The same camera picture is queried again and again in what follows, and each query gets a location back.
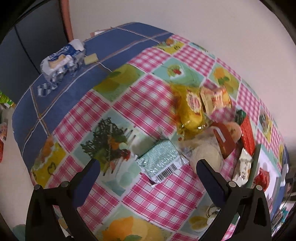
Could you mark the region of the beige egg roll packet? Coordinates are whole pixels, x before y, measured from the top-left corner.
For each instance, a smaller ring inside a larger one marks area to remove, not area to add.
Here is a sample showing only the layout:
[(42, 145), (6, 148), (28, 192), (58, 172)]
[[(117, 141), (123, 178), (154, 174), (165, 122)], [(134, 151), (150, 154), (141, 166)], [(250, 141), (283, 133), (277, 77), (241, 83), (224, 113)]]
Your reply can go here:
[(232, 108), (232, 101), (225, 87), (211, 90), (202, 86), (200, 96), (207, 115), (211, 115), (217, 109)]

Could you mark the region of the blue plaid tablecloth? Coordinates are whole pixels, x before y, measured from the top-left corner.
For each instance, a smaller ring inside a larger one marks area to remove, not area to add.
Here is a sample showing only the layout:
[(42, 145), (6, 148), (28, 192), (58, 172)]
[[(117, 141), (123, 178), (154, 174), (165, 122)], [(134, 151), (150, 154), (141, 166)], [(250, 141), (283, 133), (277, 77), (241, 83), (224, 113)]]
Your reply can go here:
[(80, 62), (71, 69), (60, 68), (53, 80), (39, 75), (16, 104), (12, 116), (14, 138), (27, 170), (32, 168), (47, 137), (88, 90), (144, 49), (171, 35), (137, 22), (111, 27), (84, 41), (85, 54), (96, 54), (97, 63)]

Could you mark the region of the green rimmed white box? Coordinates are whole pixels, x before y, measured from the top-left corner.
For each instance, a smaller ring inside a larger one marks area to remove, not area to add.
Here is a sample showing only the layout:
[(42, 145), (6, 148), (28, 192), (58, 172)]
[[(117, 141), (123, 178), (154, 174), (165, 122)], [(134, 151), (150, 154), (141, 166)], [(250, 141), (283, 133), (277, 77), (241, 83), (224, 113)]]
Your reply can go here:
[(256, 145), (249, 179), (245, 184), (247, 188), (262, 186), (271, 219), (275, 217), (285, 192), (285, 188), (281, 186), (283, 177), (278, 164), (277, 158), (263, 144)]

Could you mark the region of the dark red snack packet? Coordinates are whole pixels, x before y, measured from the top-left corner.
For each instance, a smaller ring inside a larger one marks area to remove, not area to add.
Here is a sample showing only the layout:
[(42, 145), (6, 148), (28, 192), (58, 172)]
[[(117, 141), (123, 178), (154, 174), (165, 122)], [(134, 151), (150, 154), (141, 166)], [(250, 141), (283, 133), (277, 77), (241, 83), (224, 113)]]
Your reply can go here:
[(211, 128), (218, 141), (222, 156), (226, 159), (235, 150), (236, 142), (234, 142), (229, 130), (223, 123), (213, 122)]

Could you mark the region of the white peach cake packet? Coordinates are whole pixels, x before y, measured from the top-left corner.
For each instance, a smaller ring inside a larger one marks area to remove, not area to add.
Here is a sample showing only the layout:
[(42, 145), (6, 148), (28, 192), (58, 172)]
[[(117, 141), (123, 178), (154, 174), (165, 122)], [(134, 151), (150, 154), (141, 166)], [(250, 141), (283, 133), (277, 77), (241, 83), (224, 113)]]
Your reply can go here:
[(239, 159), (234, 169), (232, 181), (239, 187), (245, 185), (248, 182), (253, 158), (246, 149), (242, 149)]

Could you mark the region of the clear packet white pastry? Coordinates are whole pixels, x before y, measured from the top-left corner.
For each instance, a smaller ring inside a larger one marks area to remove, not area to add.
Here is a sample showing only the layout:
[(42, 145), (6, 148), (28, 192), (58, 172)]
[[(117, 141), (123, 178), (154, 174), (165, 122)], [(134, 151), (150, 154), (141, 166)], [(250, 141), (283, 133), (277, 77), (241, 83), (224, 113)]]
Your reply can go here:
[(191, 140), (181, 141), (179, 148), (195, 174), (197, 163), (202, 159), (206, 160), (215, 172), (221, 172), (224, 159), (213, 128), (204, 130)]

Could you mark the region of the blue white tissue pack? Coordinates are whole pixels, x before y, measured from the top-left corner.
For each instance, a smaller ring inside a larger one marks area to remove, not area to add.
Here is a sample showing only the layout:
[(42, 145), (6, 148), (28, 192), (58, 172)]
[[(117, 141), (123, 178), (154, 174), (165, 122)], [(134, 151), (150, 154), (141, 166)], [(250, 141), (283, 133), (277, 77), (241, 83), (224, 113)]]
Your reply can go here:
[(38, 96), (47, 96), (57, 89), (66, 73), (75, 72), (83, 64), (84, 57), (84, 44), (79, 39), (46, 57), (40, 64), (46, 82), (37, 87)]

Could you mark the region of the dark green snack packet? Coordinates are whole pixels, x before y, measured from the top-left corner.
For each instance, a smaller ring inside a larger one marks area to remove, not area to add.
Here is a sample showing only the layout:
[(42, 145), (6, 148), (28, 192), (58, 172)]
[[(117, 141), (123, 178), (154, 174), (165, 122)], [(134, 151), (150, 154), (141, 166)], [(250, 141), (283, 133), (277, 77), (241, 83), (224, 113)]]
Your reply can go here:
[(242, 109), (237, 110), (235, 114), (235, 122), (241, 125), (246, 117), (246, 112)]

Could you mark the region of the red patterned snack packet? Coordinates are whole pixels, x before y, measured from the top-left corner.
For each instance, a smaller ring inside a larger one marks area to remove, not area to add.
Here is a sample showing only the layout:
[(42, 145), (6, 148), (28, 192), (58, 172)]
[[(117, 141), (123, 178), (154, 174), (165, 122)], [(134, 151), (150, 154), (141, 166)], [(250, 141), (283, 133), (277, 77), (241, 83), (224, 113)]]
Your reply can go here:
[(255, 152), (255, 141), (253, 137), (253, 131), (252, 131), (252, 126), (250, 123), (250, 118), (247, 115), (243, 122), (240, 125), (242, 136), (241, 140), (243, 143), (244, 149), (250, 154), (250, 156), (253, 156)]

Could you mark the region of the yellow soft bread packet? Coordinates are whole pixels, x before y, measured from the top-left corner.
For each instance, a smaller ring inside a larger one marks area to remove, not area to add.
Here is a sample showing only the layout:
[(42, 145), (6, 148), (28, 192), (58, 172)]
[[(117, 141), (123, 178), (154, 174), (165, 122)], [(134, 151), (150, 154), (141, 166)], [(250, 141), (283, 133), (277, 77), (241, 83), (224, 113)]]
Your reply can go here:
[(171, 84), (176, 113), (176, 127), (179, 134), (198, 134), (209, 127), (208, 118), (204, 114), (200, 88)]

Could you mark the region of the green silver snack packet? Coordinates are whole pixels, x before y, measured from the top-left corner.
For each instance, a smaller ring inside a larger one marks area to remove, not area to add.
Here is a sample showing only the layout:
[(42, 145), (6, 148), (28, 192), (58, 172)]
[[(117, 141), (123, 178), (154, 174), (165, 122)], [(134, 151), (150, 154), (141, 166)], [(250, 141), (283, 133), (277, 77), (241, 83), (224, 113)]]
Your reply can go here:
[(137, 165), (153, 185), (162, 183), (171, 174), (189, 163), (170, 140), (160, 140), (137, 158)]

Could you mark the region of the red crinkled snack bag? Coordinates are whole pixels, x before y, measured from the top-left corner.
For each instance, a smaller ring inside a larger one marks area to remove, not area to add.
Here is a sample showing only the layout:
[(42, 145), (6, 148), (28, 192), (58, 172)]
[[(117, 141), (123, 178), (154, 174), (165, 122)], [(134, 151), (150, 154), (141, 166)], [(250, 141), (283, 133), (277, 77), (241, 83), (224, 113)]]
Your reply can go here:
[(258, 175), (254, 178), (254, 185), (259, 185), (262, 187), (263, 191), (266, 191), (269, 187), (270, 173), (263, 168), (259, 168)]

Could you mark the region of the small cream eraser block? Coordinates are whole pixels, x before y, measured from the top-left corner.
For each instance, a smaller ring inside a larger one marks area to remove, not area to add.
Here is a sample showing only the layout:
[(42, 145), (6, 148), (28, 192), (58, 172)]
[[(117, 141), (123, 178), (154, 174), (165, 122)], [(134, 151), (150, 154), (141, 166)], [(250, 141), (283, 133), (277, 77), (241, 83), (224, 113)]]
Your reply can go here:
[(96, 53), (93, 53), (91, 55), (88, 55), (88, 56), (85, 56), (84, 57), (84, 64), (85, 65), (90, 65), (92, 63), (96, 63), (98, 62), (98, 57), (97, 57), (97, 54)]

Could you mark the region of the round orange jelly cup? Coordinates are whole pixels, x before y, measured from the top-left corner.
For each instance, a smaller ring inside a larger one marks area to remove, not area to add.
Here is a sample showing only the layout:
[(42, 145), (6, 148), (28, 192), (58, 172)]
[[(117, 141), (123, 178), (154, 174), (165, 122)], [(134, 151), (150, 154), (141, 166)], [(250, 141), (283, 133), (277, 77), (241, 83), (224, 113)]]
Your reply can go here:
[(227, 127), (227, 130), (229, 131), (232, 139), (234, 140), (234, 142), (238, 142), (242, 136), (242, 131), (240, 128), (240, 125), (236, 122), (226, 122), (224, 124)]

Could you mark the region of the orange plastic bag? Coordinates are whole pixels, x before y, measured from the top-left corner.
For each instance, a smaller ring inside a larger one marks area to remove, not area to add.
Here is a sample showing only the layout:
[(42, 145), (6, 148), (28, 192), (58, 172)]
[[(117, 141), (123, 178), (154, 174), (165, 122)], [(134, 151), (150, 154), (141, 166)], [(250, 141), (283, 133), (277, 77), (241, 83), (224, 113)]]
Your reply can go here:
[(3, 122), (0, 124), (0, 162), (3, 159), (4, 143), (6, 142), (8, 125)]

